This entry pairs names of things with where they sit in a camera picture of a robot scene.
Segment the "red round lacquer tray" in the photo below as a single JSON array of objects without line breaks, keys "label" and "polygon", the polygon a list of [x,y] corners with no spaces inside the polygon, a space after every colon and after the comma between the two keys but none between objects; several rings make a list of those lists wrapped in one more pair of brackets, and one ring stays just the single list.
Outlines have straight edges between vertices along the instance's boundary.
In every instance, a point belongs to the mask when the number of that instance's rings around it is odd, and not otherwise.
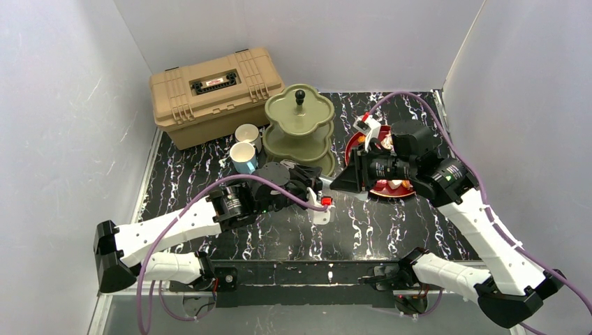
[{"label": "red round lacquer tray", "polygon": [[[347,142],[345,149],[345,163],[349,163],[350,150],[352,147],[356,147],[358,144],[363,144],[366,136],[361,132],[356,132]],[[393,141],[390,134],[390,126],[381,126],[378,140],[381,145],[391,151],[394,150]],[[415,190],[411,186],[409,181],[404,180],[379,180],[375,186],[369,191],[377,197],[382,198],[404,198],[415,194]]]}]

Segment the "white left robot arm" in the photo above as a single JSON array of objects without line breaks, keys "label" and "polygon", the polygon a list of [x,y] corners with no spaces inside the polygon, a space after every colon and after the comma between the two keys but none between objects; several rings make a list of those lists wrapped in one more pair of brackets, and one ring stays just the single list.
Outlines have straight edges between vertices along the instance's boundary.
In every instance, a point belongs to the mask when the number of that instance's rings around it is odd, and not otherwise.
[{"label": "white left robot arm", "polygon": [[260,215],[293,204],[307,210],[314,225],[325,225],[334,217],[334,205],[322,188],[320,168],[271,162],[251,174],[213,182],[169,214],[125,225],[103,221],[93,244],[99,291],[119,292],[137,281],[176,281],[208,290],[216,276],[207,254],[170,253],[169,248],[251,225]]}]

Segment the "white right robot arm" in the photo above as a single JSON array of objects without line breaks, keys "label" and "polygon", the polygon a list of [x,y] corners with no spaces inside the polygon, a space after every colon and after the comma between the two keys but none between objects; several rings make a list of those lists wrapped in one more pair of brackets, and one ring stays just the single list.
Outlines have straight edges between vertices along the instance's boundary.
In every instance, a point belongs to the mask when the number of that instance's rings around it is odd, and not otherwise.
[{"label": "white right robot arm", "polygon": [[429,127],[417,120],[394,124],[392,149],[378,139],[380,124],[372,117],[360,117],[355,128],[365,140],[350,149],[347,166],[330,188],[363,193],[381,180],[407,180],[417,195],[454,224],[485,265],[484,269],[463,266],[419,247],[395,266],[362,278],[363,283],[377,290],[389,281],[435,285],[474,302],[504,328],[530,318],[562,288],[559,276],[528,260],[502,236],[503,226],[483,202],[474,174],[460,160],[438,153]]}]

